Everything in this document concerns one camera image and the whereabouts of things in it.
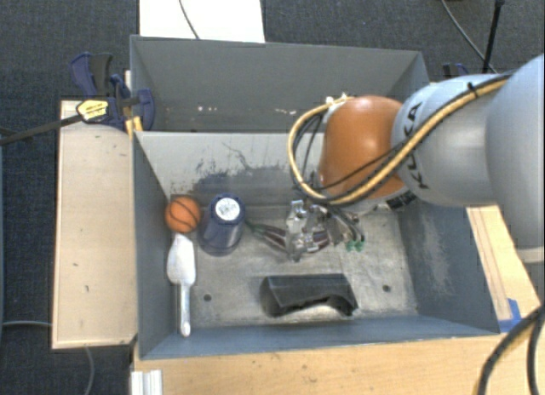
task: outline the gray bin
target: gray bin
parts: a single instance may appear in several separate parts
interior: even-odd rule
[[[170,198],[190,193],[204,207],[233,192],[251,219],[281,226],[295,198],[286,155],[295,118],[342,92],[404,101],[427,74],[411,51],[149,37],[132,37],[130,50],[132,87],[151,88],[158,108],[153,131],[136,134],[133,149],[143,359],[498,333],[465,210],[414,202],[362,215],[361,253],[337,245],[294,263],[249,232],[226,257],[196,246],[192,334],[183,339],[165,274]],[[328,272],[344,272],[354,289],[359,309],[350,318],[325,306],[281,318],[261,310],[265,276]]]

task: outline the white paper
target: white paper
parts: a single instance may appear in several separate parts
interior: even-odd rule
[[[182,0],[200,38],[264,43],[260,0]],[[194,37],[178,0],[140,0],[140,34]]]

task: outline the blue clamp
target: blue clamp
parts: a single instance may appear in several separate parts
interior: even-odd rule
[[[108,102],[109,117],[101,121],[115,129],[125,130],[125,122],[131,117],[140,117],[142,128],[150,130],[155,119],[155,102],[150,89],[139,89],[136,97],[118,74],[109,75],[111,54],[81,53],[70,63],[72,81],[85,99],[100,98]],[[123,109],[130,108],[130,116]]]

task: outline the blue tape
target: blue tape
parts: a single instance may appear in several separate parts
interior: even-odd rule
[[[522,317],[520,316],[520,309],[517,301],[508,298],[508,303],[513,317],[511,319],[503,319],[502,321],[498,321],[498,325],[500,326],[500,331],[502,333],[507,333],[508,331],[511,331],[511,329],[515,325],[517,325],[517,323],[519,323],[522,319]]]

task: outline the yellow clamp tag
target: yellow clamp tag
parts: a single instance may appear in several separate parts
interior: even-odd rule
[[[86,100],[77,105],[76,111],[85,123],[102,123],[109,117],[108,107],[105,100]]]

